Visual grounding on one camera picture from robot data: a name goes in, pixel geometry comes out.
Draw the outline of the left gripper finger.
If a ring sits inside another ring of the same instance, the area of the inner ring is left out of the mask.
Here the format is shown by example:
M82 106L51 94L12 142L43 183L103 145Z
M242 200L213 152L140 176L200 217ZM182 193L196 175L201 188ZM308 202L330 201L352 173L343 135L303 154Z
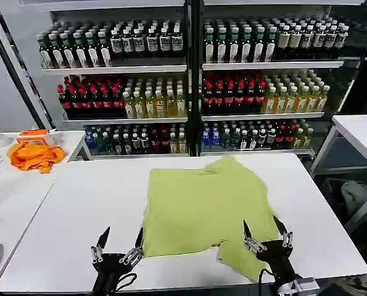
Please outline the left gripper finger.
M104 231L103 234L99 236L97 244L91 247L91 255L93 258L93 263L102 263L103 261L103 250L107 243L107 239L110 232L110 226Z
M136 238L136 242L134 247L129 250L121 259L119 259L120 264L124 264L126 266L130 265L134 268L143 258L144 251L143 251L143 234L144 228L141 227Z

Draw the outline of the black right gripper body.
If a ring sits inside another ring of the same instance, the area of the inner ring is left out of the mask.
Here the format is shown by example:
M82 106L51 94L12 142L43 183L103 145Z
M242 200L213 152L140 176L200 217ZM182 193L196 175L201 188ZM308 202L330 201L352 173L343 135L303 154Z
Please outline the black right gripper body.
M292 282L297 279L289 257L292 247L285 247L282 240L262 242L262 251L256 252L256 258L268 264L275 282Z

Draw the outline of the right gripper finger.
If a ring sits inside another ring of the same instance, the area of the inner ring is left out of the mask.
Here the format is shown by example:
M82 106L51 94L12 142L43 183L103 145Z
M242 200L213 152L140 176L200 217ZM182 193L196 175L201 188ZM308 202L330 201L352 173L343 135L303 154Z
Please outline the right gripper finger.
M243 220L244 227L244 245L248 248L252 253L261 253L267 250L267 247L263 245L261 242L256 240L252 235L247 223Z
M282 250L287 254L287 256L289 256L293 251L292 246L293 232L288 231L284 223L280 221L276 216L273 216L273 220L282 238L281 240Z

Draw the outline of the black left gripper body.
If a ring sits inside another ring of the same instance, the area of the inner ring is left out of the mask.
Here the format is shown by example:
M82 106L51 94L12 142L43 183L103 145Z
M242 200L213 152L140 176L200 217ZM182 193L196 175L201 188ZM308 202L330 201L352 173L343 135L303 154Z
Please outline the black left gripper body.
M120 263L125 256L122 253L103 253L102 261L93 264L97 271L93 294L112 294L117 291L118 284L131 272L131 266Z

